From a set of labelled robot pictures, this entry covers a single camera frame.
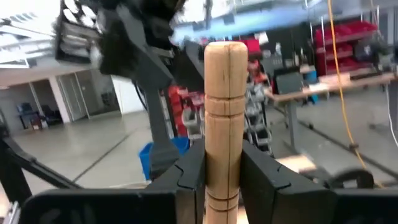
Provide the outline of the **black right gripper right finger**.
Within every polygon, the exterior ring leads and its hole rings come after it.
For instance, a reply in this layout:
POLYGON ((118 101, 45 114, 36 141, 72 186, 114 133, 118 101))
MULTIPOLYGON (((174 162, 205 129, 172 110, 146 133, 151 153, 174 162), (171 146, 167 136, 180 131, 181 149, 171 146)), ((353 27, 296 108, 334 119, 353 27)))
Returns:
POLYGON ((336 195, 243 142, 240 188, 248 223, 331 223, 336 195))

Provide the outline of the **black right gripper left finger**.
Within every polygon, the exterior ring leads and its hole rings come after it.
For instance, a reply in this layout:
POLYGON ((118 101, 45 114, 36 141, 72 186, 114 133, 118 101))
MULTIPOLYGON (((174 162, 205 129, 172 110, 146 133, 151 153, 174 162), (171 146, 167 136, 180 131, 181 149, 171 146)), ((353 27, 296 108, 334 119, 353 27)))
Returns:
POLYGON ((205 141, 201 139, 146 187, 151 196, 146 223, 202 224, 205 165, 205 141))

